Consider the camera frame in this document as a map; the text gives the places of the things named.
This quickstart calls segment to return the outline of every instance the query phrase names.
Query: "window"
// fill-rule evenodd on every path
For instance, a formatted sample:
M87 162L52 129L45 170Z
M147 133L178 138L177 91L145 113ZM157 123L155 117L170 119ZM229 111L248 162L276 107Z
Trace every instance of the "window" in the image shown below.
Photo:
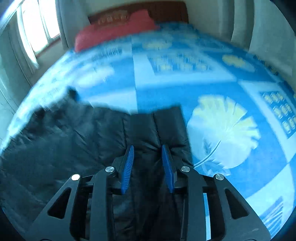
M27 39L39 53L59 38L55 0L25 0L21 8Z

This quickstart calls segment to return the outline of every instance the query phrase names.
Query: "black bracket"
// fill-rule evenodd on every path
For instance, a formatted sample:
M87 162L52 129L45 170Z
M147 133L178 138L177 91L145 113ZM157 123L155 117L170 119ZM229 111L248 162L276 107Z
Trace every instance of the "black bracket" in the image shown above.
M162 159L168 189L183 193L183 218L180 240L206 241L205 204L207 194L213 241L270 241L270 233L234 186L221 174L200 175L172 156L167 145Z
M112 166L97 174L87 177L72 175L38 215L25 240L86 240L79 236L79 231L85 227L89 194L92 194L89 240L115 240L112 195L125 194L133 159L134 148L129 146L124 156L115 158Z

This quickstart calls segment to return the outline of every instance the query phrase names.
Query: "triangular cutout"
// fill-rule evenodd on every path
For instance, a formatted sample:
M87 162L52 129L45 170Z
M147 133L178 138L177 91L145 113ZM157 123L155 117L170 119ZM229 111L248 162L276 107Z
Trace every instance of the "triangular cutout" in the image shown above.
M233 219L238 219L248 216L247 211L241 205L241 203L235 198L232 192L228 189L225 189L226 198L229 204L231 217Z
M71 188L67 188L66 190L64 190L64 192L61 194L61 196L59 196L57 201L48 210L47 214L51 217L63 219L65 217L70 193L71 193Z

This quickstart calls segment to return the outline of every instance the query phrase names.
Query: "silver screw head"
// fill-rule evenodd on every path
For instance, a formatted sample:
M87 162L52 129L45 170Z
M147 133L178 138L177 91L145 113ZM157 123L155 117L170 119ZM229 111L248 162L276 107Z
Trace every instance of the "silver screw head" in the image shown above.
M224 176L222 174L217 174L216 179L222 181L224 179Z
M106 167L106 168L105 168L105 171L106 171L106 172L113 172L114 170L115 170L114 167Z
M71 176L71 179L72 179L73 181L77 181L77 180L80 179L80 175L79 175L79 174L73 174L73 175Z
M182 166L181 167L181 171L182 172L189 172L190 171L190 167L188 167L188 166Z

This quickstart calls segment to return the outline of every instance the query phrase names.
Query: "blue blanket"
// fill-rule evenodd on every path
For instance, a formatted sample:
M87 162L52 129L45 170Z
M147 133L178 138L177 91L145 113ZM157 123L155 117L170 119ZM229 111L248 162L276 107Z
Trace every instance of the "blue blanket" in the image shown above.
M179 104L195 169L226 176L274 236L295 207L296 95L256 56L189 24L160 26L68 51L23 101L2 150L68 88L82 102L127 112Z

